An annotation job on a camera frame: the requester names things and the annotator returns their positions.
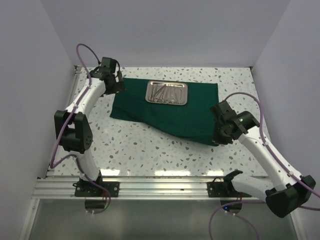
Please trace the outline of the steel instrument tray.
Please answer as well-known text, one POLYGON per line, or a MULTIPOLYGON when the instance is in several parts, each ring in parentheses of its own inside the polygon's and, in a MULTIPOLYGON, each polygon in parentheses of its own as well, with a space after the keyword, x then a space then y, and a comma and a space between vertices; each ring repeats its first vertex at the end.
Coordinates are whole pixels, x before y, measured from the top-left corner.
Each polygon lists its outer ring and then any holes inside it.
POLYGON ((151 80, 147 83, 145 100, 153 104, 184 106, 188 102, 188 85, 182 82, 151 80))

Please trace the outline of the dark green surgical cloth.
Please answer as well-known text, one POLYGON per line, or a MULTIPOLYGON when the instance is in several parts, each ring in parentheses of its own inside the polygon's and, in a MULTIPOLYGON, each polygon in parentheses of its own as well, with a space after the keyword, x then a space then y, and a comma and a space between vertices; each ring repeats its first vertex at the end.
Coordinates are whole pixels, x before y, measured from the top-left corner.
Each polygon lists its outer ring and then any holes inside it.
POLYGON ((147 102, 149 80, 125 78, 125 91, 114 97, 110 117, 147 124, 174 137, 214 146, 215 119, 211 107, 219 102, 218 84, 189 82, 185 105, 147 102))

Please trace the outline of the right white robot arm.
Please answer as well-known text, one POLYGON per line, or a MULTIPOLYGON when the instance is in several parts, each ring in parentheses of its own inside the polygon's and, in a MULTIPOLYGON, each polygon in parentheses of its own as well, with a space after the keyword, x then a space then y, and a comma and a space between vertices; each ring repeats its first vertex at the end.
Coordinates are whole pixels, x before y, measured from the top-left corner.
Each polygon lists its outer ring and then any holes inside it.
POLYGON ((266 203, 271 212, 280 218, 309 200, 316 186, 314 178, 302 175, 285 160, 250 112, 236 113, 226 101, 214 105, 210 110, 215 120, 214 143, 228 145, 239 141, 258 161, 270 182, 234 170, 225 175, 222 181, 208 182, 208 191, 213 191, 219 197, 247 194, 266 203))

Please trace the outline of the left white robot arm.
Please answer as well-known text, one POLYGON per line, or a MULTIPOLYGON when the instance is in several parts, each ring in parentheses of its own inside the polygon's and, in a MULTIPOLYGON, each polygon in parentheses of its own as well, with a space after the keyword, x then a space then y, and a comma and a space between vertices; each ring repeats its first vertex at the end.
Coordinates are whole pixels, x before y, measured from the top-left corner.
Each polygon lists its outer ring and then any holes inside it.
POLYGON ((68 157, 75 159, 80 179, 87 181, 86 190, 92 196, 103 193, 98 180, 101 172, 91 152, 93 133, 88 117, 99 98, 125 91, 121 67, 116 59, 103 57, 99 65, 87 71, 87 80, 78 96, 64 110, 54 114, 56 142, 49 163, 54 169, 68 157))

